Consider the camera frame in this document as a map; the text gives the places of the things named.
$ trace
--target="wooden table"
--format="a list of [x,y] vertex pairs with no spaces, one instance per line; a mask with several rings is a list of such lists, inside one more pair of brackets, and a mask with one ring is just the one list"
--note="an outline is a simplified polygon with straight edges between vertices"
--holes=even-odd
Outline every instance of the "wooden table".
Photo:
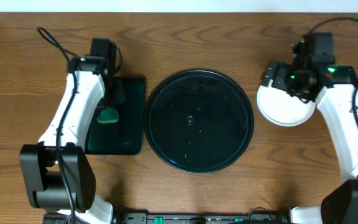
[[[122,49],[123,74],[147,77],[147,97],[166,77],[209,68],[233,78],[254,109],[255,130],[241,158],[206,175],[161,161],[146,138],[136,156],[88,156],[97,193],[117,210],[248,213],[318,205],[339,185],[336,153],[319,111],[283,128],[259,112],[255,95],[270,60],[291,62],[291,44],[315,23],[337,14],[0,13],[0,223],[40,223],[43,210],[27,200],[19,165],[52,120],[66,83],[61,53],[35,31],[46,27],[61,44],[89,53],[94,36]],[[358,71],[358,25],[340,22],[336,56]]]

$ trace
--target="black plate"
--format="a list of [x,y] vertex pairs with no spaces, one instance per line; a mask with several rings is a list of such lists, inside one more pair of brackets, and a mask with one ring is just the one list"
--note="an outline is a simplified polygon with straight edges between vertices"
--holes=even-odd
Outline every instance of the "black plate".
[[145,135],[167,164],[192,173],[226,168],[247,148],[254,114],[242,88],[209,70],[175,74],[152,92]]

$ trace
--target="water droplet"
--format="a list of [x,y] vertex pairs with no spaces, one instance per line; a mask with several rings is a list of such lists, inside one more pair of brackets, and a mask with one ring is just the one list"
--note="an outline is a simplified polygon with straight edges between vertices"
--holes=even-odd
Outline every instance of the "water droplet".
[[187,125],[192,125],[192,124],[194,124],[194,122],[195,122],[195,119],[192,115],[187,116]]

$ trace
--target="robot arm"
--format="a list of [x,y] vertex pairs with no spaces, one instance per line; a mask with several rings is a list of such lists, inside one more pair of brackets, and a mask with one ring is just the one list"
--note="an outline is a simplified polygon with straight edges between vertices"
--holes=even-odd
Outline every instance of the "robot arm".
[[323,115],[334,143],[341,184],[358,176],[358,130],[351,110],[354,89],[351,84],[324,87],[316,98],[317,109]]
[[[72,142],[74,145],[85,149],[86,134],[91,124],[93,112],[100,99],[104,96],[104,83],[100,74],[95,75],[91,71],[77,70],[75,75],[78,82],[78,91],[62,128],[61,146]],[[47,131],[39,139],[39,142],[43,142],[45,146],[56,145],[56,129],[71,97],[72,90],[73,76],[68,74],[66,89],[55,117]]]
[[[66,178],[73,197],[77,218],[91,224],[110,224],[113,207],[96,195],[96,178],[85,156],[85,142],[96,107],[112,100],[112,76],[116,46],[108,39],[93,39],[91,55],[74,57],[69,70],[77,79],[77,92],[68,110],[61,135],[61,155]],[[57,112],[36,145],[24,145],[21,168],[27,196],[34,208],[43,208],[69,215],[68,195],[59,172],[47,167],[57,164],[56,130],[73,91],[73,75],[67,84]]]
[[[304,103],[314,101],[327,123],[341,171],[341,183],[317,207],[290,210],[293,223],[358,223],[358,128],[352,96],[358,86],[354,69],[336,65],[331,33],[309,33],[293,48],[292,65],[272,62],[263,85],[287,92]],[[358,91],[355,100],[358,116]]]

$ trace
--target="green sponge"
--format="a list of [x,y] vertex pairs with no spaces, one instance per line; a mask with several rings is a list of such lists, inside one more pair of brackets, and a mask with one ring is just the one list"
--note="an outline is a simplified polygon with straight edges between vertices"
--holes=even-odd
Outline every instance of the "green sponge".
[[97,118],[101,124],[114,124],[118,122],[118,112],[115,107],[108,107],[100,111]]

